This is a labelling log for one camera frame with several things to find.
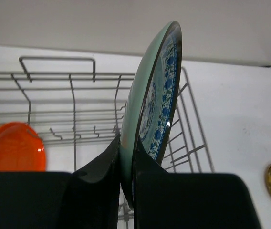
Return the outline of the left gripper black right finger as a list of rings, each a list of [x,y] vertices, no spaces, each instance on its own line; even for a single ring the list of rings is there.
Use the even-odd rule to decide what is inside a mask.
[[[224,173],[169,173],[144,150],[133,156],[137,229],[259,229],[241,178]]]

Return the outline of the orange plate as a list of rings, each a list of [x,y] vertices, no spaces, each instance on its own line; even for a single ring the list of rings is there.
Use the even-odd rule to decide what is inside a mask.
[[[45,171],[43,141],[29,125],[5,123],[0,134],[0,171]]]

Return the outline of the blue patterned plate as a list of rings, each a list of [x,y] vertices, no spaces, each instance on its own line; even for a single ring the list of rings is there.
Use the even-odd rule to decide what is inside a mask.
[[[182,31],[166,24],[147,48],[126,102],[120,132],[122,190],[134,207],[132,163],[140,146],[158,164],[163,161],[177,104],[182,63]]]

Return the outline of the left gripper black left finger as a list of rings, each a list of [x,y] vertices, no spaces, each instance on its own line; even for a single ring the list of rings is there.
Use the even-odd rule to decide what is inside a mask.
[[[120,195],[119,136],[68,172],[0,172],[0,229],[115,229]]]

